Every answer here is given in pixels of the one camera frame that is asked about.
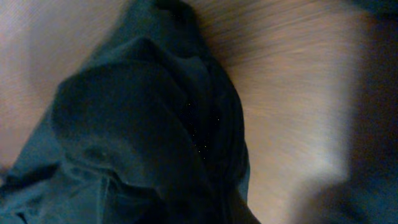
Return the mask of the black trousers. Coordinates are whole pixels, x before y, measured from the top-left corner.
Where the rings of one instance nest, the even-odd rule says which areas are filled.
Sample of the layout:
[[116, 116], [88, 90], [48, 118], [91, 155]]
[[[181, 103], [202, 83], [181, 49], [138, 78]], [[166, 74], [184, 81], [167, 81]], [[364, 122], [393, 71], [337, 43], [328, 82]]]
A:
[[1, 186], [2, 223], [256, 223], [241, 101], [182, 1], [133, 1]]

